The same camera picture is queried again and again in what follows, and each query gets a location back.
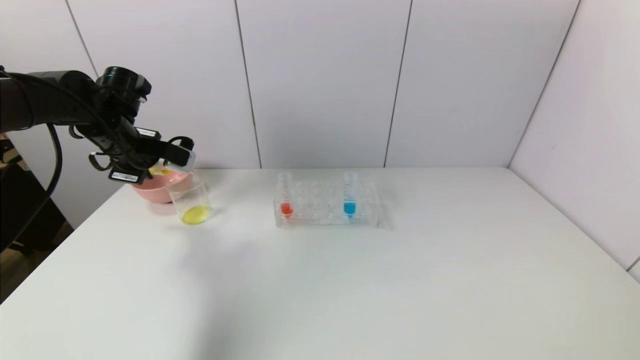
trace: glass beaker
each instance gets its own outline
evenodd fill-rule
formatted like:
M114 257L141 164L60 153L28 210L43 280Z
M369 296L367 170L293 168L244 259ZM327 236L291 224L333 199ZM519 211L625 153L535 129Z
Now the glass beaker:
M167 184L166 190L171 196L178 217L187 225L205 222L211 215L209 194L202 178L191 173L177 183Z

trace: test tube with blue liquid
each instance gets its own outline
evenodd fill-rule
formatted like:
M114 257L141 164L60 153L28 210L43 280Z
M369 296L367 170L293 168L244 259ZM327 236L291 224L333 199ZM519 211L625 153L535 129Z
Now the test tube with blue liquid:
M344 173L344 213L351 218L356 213L356 190L358 174L356 172Z

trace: wall seam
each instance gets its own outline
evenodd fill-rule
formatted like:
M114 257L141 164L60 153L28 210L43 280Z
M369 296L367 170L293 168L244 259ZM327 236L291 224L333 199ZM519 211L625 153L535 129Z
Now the wall seam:
M566 29L566 33L564 34L564 39L562 40L562 44L560 45L560 49L558 50L558 54L556 55L554 64L553 66L551 66L551 71L549 72L549 76L547 76L547 80L545 81L545 86L542 87L540 96L538 96L538 100L536 101L536 105L533 107L533 111L531 112L531 116L527 121L527 125L524 127L524 131L522 131L522 136L518 140L518 145L516 145L516 148L513 150L513 154L511 155L511 159L507 164L507 168L511 168L511 163L513 162L513 158L515 158L516 152L518 152L518 148L520 147L520 144L522 144L522 139L524 139L524 136L527 134L527 130L531 125L531 120L533 119L533 116L536 114L536 110L538 109L538 105L540 105L540 100L542 99L542 95L545 93L545 90L547 89L547 85L549 84L549 80L551 79L551 75L554 73L554 70L556 69L556 64L558 63L558 59L560 58L560 54L562 53L562 49L564 48L564 43L566 42L566 38L569 37L569 32L571 31L571 27L573 26L573 21L575 20L575 16L576 14L578 14L578 9L580 8L581 2L582 0L578 0L578 5L575 6L573 17L571 17L571 21L569 22L569 27Z
M240 27L240 11L238 11L238 2L234 0L236 6L236 20L238 23L238 35L240 36L240 48L242 49L242 60L244 63L244 76L246 78L246 89L249 93L249 106L251 107L251 119L253 120L253 133L255 135L255 148L258 151L258 164L262 168L262 157L260 156L260 143L258 142L258 129L255 126L255 113L253 112L253 99L251 97L251 86L249 85L249 70L246 68L246 56L244 55L244 42L242 39L242 28Z
M402 74L402 64L404 62L404 50L406 49L406 38L409 35L409 22L411 21L411 9L413 8L413 0L409 3L409 15L406 18L406 30L404 31L404 43L402 45L402 55L400 56L400 69L398 69L398 81L396 83L396 96L394 96L394 107L391 110L391 122L389 123L389 136L387 138L387 150L385 150L385 161L382 167L387 167L387 156L389 154L389 143L391 142L391 129L394 125L394 115L396 114L396 102L398 100L398 89L400 88L400 75Z
M96 70L95 65L93 64L93 59L91 59L91 55L89 54L89 49L87 49L86 43L84 42L84 38L80 33L80 28L78 27L78 23L76 21L76 17L74 16L74 12L71 10L71 5L69 4L69 0L65 0L65 3L67 4L69 15L71 15L71 19L74 21L74 26L76 27L76 31L78 33L78 37L80 38L80 42L82 43L82 47L84 47L84 52L86 53L86 57L89 58L89 62L91 63L91 67L93 68L93 73L95 74L95 77L98 78L99 76L98 71Z

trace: test tube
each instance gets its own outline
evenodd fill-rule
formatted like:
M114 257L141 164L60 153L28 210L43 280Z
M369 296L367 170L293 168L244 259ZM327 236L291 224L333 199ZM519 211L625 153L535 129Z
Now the test tube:
M285 218L290 218L293 214L291 206L291 173L281 172L278 174L278 186L280 188L280 212Z
M344 173L344 213L351 218L356 213L356 187L358 174L356 172Z

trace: red liquid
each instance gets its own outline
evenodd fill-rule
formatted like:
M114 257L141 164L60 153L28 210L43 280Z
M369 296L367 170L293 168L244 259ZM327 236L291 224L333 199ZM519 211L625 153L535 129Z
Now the red liquid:
M283 202L280 204L280 212L284 215L285 218L290 218L291 214L293 214L293 208L288 202Z

